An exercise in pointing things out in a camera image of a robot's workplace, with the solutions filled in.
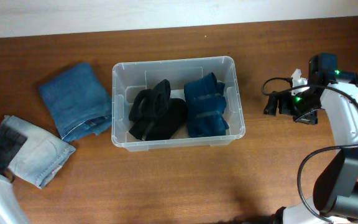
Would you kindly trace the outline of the blue garment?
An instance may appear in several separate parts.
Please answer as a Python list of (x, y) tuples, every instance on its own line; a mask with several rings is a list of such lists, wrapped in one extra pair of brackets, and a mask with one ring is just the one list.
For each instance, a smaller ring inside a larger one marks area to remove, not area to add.
[(187, 129), (191, 138), (224, 136), (229, 125), (223, 118), (227, 103), (225, 84), (213, 72), (185, 84), (185, 101), (188, 105)]

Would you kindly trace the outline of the black garment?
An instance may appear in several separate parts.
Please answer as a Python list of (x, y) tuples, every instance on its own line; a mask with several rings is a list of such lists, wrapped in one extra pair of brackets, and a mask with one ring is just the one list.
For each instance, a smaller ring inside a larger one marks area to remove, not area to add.
[(171, 98), (168, 110), (159, 118), (141, 118), (136, 121), (129, 133), (141, 141), (170, 139), (186, 123), (188, 107), (184, 100)]
[(140, 91), (129, 113), (130, 121), (142, 118), (156, 120), (168, 110), (170, 100), (170, 82), (167, 79), (159, 82), (153, 89)]

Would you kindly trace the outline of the dark blue jeans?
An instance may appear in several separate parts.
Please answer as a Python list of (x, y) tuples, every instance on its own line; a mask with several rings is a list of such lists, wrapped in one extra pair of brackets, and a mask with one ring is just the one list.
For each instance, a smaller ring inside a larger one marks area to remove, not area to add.
[(60, 138), (99, 135), (112, 124), (112, 99), (91, 65), (80, 63), (39, 86)]

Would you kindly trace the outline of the light grey jeans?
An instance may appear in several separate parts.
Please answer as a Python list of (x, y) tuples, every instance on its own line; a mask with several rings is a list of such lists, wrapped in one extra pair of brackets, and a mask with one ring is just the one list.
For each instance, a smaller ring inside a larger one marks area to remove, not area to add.
[(43, 189), (76, 149), (52, 133), (16, 116), (0, 125), (0, 160), (21, 179)]

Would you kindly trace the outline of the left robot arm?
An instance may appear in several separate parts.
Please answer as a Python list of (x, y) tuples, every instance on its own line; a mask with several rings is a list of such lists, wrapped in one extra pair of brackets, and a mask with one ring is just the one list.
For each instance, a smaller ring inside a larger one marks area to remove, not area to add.
[(18, 131), (0, 125), (0, 223), (29, 223), (14, 195), (12, 183), (15, 175), (8, 166), (26, 142)]

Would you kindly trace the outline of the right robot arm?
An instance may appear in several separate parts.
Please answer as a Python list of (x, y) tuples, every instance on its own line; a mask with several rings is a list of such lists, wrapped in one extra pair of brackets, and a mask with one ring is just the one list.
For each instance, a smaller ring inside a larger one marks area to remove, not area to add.
[[(285, 81), (290, 88), (269, 93), (264, 114), (286, 114), (296, 123), (316, 125), (318, 110), (325, 110), (335, 145), (302, 160), (297, 172), (300, 204), (278, 209), (270, 222), (358, 223), (358, 74), (340, 70), (336, 55), (321, 53), (310, 58), (308, 78), (296, 70)], [(312, 157), (327, 151), (337, 153), (307, 199), (301, 188), (303, 168)]]

